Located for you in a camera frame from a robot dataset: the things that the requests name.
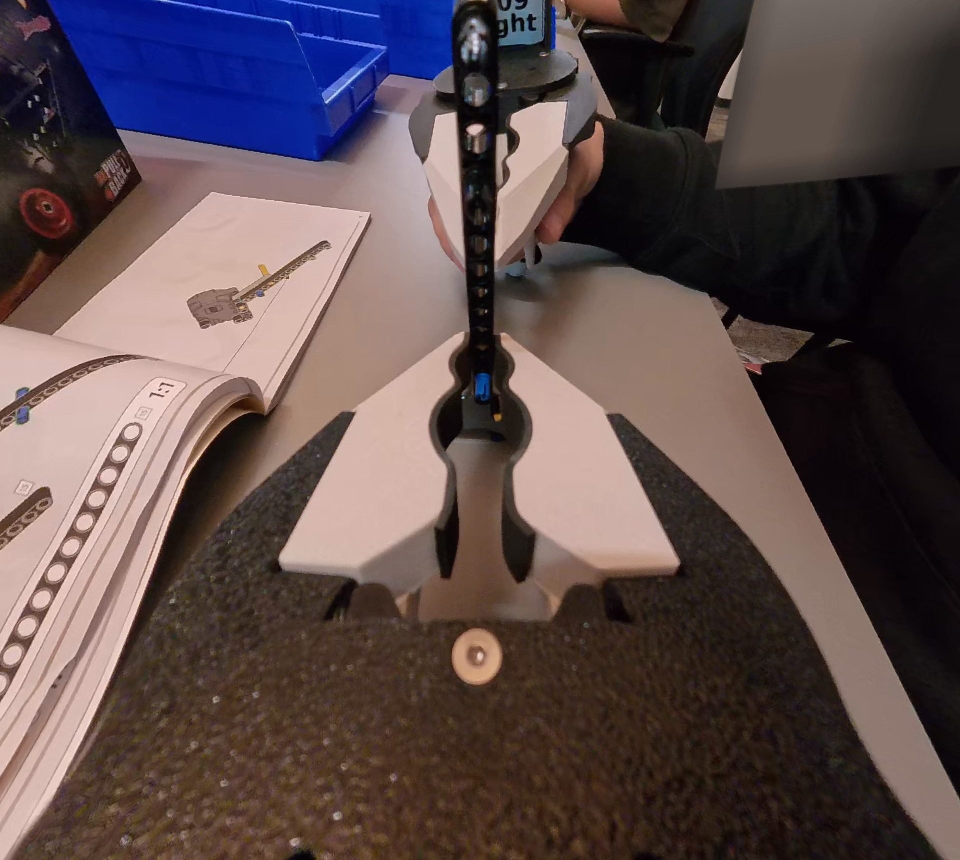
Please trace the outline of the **blue plastic bin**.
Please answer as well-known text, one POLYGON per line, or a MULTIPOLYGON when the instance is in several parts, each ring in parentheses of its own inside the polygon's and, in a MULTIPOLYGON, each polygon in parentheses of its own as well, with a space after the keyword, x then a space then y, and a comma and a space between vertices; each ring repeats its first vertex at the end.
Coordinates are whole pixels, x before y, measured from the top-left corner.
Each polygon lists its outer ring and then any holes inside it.
POLYGON ((377 0, 48 0, 118 128, 318 161, 389 74, 377 0))
MULTIPOLYGON (((432 80, 452 63, 455 0, 376 0, 392 74, 432 80)), ((496 0, 500 47, 556 48, 556 14, 546 0, 496 0)))

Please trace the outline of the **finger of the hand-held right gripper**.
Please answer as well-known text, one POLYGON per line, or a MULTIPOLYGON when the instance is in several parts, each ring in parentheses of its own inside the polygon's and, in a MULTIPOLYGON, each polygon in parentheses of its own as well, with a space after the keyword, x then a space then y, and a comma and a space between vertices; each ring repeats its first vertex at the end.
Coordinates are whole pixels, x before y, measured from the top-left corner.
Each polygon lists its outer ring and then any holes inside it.
POLYGON ((506 157, 507 177, 498 191, 496 267, 509 266, 528 244, 567 179, 567 107, 565 102, 542 102, 510 117, 517 145, 506 157))
POLYGON ((428 211, 443 251, 464 268, 461 164, 457 118, 437 116, 423 168, 430 189, 428 211))

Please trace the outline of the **black toy set box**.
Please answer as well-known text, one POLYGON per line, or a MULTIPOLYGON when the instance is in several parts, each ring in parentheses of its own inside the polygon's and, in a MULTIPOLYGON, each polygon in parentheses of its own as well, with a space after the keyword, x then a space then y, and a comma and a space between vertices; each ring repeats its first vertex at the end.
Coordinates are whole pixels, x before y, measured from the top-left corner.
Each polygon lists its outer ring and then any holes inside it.
POLYGON ((48 0, 1 0, 1 319, 140 183, 48 0))

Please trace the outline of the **black office chair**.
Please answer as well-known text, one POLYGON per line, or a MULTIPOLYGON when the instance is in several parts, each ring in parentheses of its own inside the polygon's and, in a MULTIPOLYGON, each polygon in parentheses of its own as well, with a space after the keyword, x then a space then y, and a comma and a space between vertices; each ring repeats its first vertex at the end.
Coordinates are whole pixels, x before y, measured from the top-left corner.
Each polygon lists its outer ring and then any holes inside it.
POLYGON ((584 27, 582 46, 618 120, 706 136, 721 86, 743 50, 754 1, 698 0, 686 30, 666 42, 584 27))

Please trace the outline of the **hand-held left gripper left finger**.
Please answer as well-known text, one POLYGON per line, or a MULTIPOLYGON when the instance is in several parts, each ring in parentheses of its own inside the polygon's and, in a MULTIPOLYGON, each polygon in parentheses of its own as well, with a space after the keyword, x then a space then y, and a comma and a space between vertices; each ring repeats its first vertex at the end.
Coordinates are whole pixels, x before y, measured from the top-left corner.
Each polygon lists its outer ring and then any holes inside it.
POLYGON ((456 334, 360 404, 279 554, 286 572, 380 584, 451 577, 459 545, 450 444, 470 375, 456 334))

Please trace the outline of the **white instruction booklet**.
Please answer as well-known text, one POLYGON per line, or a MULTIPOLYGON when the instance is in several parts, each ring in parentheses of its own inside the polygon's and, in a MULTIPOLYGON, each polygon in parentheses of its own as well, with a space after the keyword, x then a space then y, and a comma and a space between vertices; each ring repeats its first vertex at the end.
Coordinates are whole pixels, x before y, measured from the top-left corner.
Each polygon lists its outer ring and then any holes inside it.
POLYGON ((54 335, 2 327, 2 858, 96 718, 195 465, 282 396, 369 222, 210 194, 54 335))

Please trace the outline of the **person's right hand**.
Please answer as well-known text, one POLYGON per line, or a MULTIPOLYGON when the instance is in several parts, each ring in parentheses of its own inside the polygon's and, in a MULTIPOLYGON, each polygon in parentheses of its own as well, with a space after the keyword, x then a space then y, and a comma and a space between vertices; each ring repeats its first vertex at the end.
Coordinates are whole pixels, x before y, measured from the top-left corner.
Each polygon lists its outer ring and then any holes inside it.
POLYGON ((602 174, 605 128, 615 121, 613 118, 597 118, 591 137, 570 154, 567 179, 534 232, 537 245, 570 242, 607 249, 603 245, 604 238, 596 231, 588 231, 587 223, 577 217, 583 201, 592 193, 602 174))

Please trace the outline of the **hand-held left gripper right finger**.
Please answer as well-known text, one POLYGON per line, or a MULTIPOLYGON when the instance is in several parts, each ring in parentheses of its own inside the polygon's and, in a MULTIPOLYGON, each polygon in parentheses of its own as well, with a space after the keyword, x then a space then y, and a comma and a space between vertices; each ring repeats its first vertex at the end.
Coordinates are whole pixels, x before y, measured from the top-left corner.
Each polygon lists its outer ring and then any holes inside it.
POLYGON ((570 587, 671 577, 681 565, 606 411, 506 334, 507 386, 529 415, 511 470, 516 511, 534 530, 527 578, 556 614, 570 587))

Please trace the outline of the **black toy beam assembly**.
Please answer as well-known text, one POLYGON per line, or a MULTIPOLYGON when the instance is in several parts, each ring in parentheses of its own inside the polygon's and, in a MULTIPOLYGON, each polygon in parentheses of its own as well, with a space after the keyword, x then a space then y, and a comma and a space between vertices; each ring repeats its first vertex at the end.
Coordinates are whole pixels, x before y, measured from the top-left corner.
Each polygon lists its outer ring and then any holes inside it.
POLYGON ((457 0, 451 24, 460 163, 468 335, 453 356, 455 386, 438 407, 438 445, 464 427, 463 396, 486 419, 502 417, 507 358, 496 331, 495 232, 498 206, 499 66, 496 0, 457 0))

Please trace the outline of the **person in black sweatshirt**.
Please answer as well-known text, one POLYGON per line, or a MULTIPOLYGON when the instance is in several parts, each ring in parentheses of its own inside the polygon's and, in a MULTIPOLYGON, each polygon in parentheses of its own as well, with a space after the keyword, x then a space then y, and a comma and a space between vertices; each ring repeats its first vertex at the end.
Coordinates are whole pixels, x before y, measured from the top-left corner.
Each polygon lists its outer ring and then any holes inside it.
POLYGON ((844 343, 755 385, 954 791, 959 779, 958 170, 894 208, 844 343))

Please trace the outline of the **grey desk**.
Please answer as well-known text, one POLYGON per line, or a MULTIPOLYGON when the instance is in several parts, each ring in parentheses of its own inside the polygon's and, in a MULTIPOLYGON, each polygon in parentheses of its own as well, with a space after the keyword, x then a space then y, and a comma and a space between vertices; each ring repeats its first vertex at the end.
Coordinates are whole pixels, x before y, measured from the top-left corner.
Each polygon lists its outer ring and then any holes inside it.
MULTIPOLYGON (((463 278, 426 218, 407 120, 430 83, 392 75, 332 156, 313 163, 121 131, 143 182, 7 325, 52 334, 209 193, 367 210, 371 221, 278 406, 216 442, 183 497, 172 570, 259 482, 465 325, 463 278)), ((944 858, 958 797, 769 423, 710 300, 596 250, 546 252, 531 288, 498 300, 504 329, 621 413, 750 537, 798 605, 864 745, 944 858)))

